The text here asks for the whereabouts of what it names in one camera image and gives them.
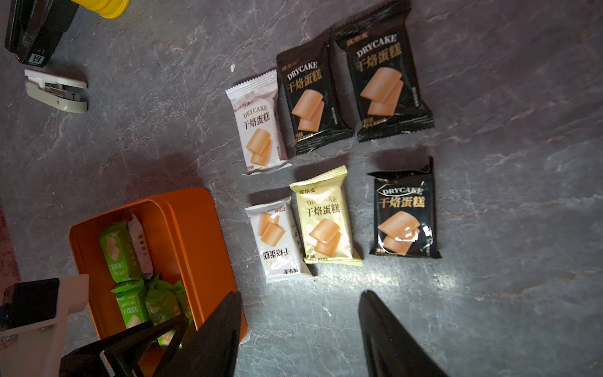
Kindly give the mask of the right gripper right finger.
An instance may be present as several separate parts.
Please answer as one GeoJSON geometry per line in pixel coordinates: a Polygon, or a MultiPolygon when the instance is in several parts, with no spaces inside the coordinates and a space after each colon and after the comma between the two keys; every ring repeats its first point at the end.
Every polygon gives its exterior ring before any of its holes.
{"type": "Polygon", "coordinates": [[[445,376],[378,295],[361,294],[358,309],[370,376],[445,376]]]}

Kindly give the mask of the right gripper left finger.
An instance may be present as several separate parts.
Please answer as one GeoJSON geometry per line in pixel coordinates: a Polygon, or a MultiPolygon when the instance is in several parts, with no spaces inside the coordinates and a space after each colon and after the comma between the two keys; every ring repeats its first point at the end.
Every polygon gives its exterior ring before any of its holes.
{"type": "Polygon", "coordinates": [[[233,376],[240,344],[243,308],[240,292],[230,292],[191,338],[190,344],[156,376],[233,376]]]}

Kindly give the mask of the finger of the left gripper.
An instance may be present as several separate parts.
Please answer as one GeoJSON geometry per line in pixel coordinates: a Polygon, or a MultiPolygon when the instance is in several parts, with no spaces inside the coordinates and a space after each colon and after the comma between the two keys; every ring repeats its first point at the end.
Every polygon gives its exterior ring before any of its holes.
{"type": "Polygon", "coordinates": [[[159,374],[176,356],[188,331],[189,319],[184,314],[159,325],[145,322],[106,339],[73,350],[61,358],[60,376],[143,376],[141,364],[151,361],[159,374]],[[174,337],[159,354],[152,344],[168,332],[174,337]]]}

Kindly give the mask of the green cookie packet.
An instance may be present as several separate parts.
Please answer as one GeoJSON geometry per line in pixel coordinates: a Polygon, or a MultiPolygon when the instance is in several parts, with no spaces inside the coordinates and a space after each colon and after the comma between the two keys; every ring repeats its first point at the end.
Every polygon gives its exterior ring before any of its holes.
{"type": "Polygon", "coordinates": [[[117,284],[111,292],[116,296],[126,328],[151,320],[145,304],[148,290],[143,280],[124,281],[117,284]]]}
{"type": "Polygon", "coordinates": [[[181,314],[187,317],[187,330],[179,347],[187,346],[190,342],[190,332],[194,327],[194,320],[184,284],[181,281],[175,284],[163,281],[160,274],[155,273],[150,280],[146,281],[145,286],[148,289],[145,305],[154,325],[159,325],[181,314]]]}
{"type": "Polygon", "coordinates": [[[119,221],[102,229],[99,242],[111,278],[116,284],[137,281],[142,278],[141,267],[130,239],[127,221],[119,221]]]}

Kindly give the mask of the white red cookie packet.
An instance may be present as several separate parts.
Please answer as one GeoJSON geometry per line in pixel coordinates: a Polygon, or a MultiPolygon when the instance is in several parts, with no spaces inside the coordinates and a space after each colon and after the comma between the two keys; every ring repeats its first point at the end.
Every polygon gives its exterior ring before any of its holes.
{"type": "Polygon", "coordinates": [[[127,221],[127,228],[141,268],[141,276],[144,280],[150,280],[154,274],[154,268],[149,253],[149,245],[146,240],[144,228],[133,212],[130,213],[130,219],[127,221]]]}

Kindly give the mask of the orange plastic storage tray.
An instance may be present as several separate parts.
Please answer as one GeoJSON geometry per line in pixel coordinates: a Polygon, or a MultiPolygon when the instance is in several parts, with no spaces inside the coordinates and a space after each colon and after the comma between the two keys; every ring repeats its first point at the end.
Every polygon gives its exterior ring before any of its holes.
{"type": "MultiPolygon", "coordinates": [[[[99,235],[116,222],[128,221],[131,212],[144,228],[154,274],[185,286],[194,320],[191,342],[224,297],[238,292],[215,204],[204,188],[151,196],[72,226],[69,240],[78,271],[90,276],[88,302],[98,340],[129,329],[111,292],[117,284],[111,278],[99,235]]],[[[170,331],[152,346],[161,354],[173,337],[170,331]]],[[[151,361],[141,367],[143,376],[156,376],[151,361]]]]}

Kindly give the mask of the white cookie packet front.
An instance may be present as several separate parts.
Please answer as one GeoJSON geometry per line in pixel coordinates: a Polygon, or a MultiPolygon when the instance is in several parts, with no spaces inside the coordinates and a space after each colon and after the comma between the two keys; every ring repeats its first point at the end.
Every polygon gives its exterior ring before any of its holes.
{"type": "Polygon", "coordinates": [[[268,283],[313,279],[302,256],[302,242],[290,197],[247,207],[245,213],[268,283]]]}

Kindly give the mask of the black cookie packet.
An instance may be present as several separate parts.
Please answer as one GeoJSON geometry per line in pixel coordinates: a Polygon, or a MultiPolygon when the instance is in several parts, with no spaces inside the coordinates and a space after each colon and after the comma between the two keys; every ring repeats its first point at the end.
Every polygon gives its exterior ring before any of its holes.
{"type": "Polygon", "coordinates": [[[377,171],[374,182],[376,256],[440,259],[433,158],[422,169],[377,171]]]}
{"type": "Polygon", "coordinates": [[[406,28],[411,9],[410,1],[389,1],[334,30],[353,84],[360,142],[434,127],[433,113],[420,92],[406,28]]]}
{"type": "Polygon", "coordinates": [[[332,30],[276,57],[298,155],[353,136],[343,120],[331,69],[332,30]]]}

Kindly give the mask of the yellow cookie packet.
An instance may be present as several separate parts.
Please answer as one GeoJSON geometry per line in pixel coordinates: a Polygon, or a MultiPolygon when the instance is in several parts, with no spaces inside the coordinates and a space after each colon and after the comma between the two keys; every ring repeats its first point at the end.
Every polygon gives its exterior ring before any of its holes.
{"type": "Polygon", "coordinates": [[[342,165],[314,178],[290,184],[295,193],[305,257],[308,264],[362,266],[353,243],[343,184],[342,165]]]}

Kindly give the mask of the white pink cookie packet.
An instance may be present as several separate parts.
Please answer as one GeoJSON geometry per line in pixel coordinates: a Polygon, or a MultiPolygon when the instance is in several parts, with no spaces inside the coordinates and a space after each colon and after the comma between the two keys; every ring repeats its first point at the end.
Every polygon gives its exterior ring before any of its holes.
{"type": "Polygon", "coordinates": [[[225,93],[234,111],[246,176],[290,167],[278,118],[276,70],[245,80],[225,93]]]}

